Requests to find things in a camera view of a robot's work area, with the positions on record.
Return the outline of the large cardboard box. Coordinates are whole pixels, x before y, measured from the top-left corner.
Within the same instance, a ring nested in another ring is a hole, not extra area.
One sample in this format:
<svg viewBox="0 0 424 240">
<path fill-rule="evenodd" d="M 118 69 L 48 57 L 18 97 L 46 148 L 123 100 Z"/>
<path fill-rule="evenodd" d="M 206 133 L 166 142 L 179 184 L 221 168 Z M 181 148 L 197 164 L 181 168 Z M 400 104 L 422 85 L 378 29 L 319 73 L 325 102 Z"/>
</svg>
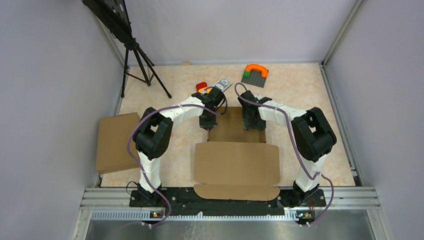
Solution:
<svg viewBox="0 0 424 240">
<path fill-rule="evenodd" d="M 242 108 L 216 118 L 206 142 L 194 148 L 195 193 L 208 200 L 270 201 L 280 193 L 279 147 L 266 131 L 243 128 Z"/>
</svg>

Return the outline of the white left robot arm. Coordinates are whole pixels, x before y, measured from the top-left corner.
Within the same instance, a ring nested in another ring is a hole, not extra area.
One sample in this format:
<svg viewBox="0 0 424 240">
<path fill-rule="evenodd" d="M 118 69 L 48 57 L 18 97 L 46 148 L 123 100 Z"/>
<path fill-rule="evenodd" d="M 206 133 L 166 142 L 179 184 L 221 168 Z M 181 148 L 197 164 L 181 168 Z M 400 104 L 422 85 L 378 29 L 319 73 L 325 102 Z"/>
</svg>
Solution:
<svg viewBox="0 0 424 240">
<path fill-rule="evenodd" d="M 217 125 L 218 109 L 226 102 L 225 94 L 212 87 L 209 92 L 195 92 L 172 106 L 145 110 L 130 140 L 135 144 L 140 165 L 137 189 L 147 206 L 154 207 L 160 202 L 161 157 L 168 149 L 173 127 L 197 117 L 200 128 L 209 131 Z"/>
</svg>

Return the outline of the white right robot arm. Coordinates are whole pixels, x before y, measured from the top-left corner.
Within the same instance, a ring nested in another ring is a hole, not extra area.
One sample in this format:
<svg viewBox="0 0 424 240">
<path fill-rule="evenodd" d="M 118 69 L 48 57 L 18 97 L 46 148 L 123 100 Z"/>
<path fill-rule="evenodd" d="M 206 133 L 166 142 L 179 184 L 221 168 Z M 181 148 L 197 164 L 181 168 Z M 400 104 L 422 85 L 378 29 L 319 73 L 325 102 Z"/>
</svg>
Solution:
<svg viewBox="0 0 424 240">
<path fill-rule="evenodd" d="M 337 143 L 337 137 L 323 111 L 293 108 L 269 97 L 259 98 L 247 90 L 237 96 L 242 106 L 242 124 L 245 130 L 264 130 L 267 122 L 286 127 L 300 171 L 293 183 L 293 200 L 307 206 L 319 187 L 323 164 Z"/>
</svg>

